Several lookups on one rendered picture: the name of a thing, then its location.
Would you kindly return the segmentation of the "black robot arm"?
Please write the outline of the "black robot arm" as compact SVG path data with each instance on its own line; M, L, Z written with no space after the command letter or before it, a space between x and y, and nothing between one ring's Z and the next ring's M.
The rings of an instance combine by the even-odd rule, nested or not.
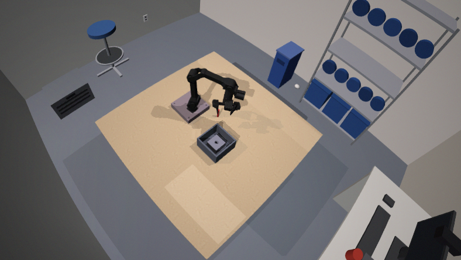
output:
M187 110L190 112L194 113L198 109L197 105L201 100L201 96L197 93L197 80L203 77L220 84L223 87L223 90L225 90L224 96L232 98L234 95L235 98L244 100L246 92L238 90L239 86L237 85L236 80L231 78L223 78L215 73L208 71L205 68L191 69L186 77L187 81L190 83L191 88L191 97L187 104ZM236 105L233 104L233 100L225 100L224 104L224 110L227 111L234 110L236 107Z

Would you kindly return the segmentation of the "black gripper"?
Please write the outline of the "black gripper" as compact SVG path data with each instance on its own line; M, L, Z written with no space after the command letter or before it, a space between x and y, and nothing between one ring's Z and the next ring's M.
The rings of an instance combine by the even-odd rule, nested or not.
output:
M232 98L228 98L228 97L226 97L226 96L223 96L223 101L222 101L222 102L219 102L219 100L216 100L216 99L213 99L213 100L212 100L212 106L213 106L214 108L216 108L217 114L218 114L219 105L225 105L225 104L224 104L224 101L225 101L225 100L231 101ZM236 107L235 107L234 110L231 110L230 115L232 115L232 113L233 113L234 111L240 109L240 102L234 101L233 104L236 105Z

